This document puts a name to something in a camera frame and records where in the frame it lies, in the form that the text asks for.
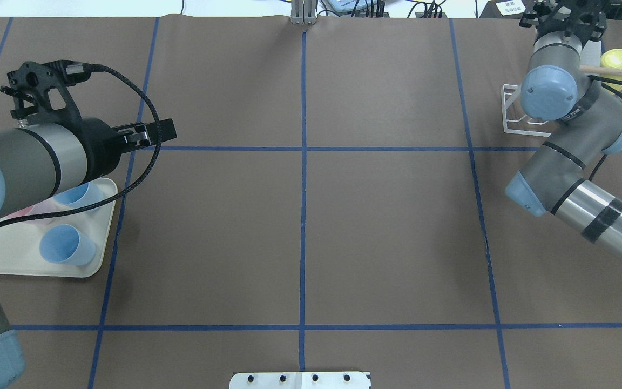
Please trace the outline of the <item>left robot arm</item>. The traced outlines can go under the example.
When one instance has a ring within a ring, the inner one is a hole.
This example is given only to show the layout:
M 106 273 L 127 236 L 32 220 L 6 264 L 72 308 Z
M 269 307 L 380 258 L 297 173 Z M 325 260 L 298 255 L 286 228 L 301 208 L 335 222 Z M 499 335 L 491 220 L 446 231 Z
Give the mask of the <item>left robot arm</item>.
M 152 123 L 110 126 L 82 116 L 69 87 L 88 81 L 93 73 L 111 74 L 135 91 L 148 107 Z M 11 116 L 19 126 L 0 131 L 0 227 L 88 212 L 125 197 L 153 170 L 162 144 L 177 136 L 173 120 L 160 119 L 146 93 L 108 66 L 28 61 L 7 78 L 0 91 L 13 98 Z M 88 206 L 13 217 L 25 207 L 108 175 L 124 153 L 150 147 L 154 152 L 145 171 L 117 194 Z M 25 367 L 19 336 L 0 303 L 0 388 L 17 381 Z

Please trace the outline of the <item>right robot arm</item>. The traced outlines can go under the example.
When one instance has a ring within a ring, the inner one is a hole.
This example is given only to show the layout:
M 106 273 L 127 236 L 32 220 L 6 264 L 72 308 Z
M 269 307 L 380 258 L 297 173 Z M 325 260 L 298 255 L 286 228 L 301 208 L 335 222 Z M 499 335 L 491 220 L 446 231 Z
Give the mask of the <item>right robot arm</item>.
M 597 71 L 581 71 L 581 52 L 606 30 L 610 1 L 535 1 L 521 27 L 536 28 L 518 87 L 529 117 L 556 130 L 513 176 L 506 196 L 536 217 L 550 213 L 622 259 L 622 199 L 583 176 L 602 153 L 622 152 L 622 99 Z

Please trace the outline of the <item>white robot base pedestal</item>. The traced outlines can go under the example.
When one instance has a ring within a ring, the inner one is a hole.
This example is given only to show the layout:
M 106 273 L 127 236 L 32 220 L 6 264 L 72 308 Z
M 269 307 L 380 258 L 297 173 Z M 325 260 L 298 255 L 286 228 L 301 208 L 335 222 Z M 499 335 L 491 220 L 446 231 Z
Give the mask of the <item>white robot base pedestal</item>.
M 242 372 L 230 379 L 229 388 L 371 388 L 369 372 Z

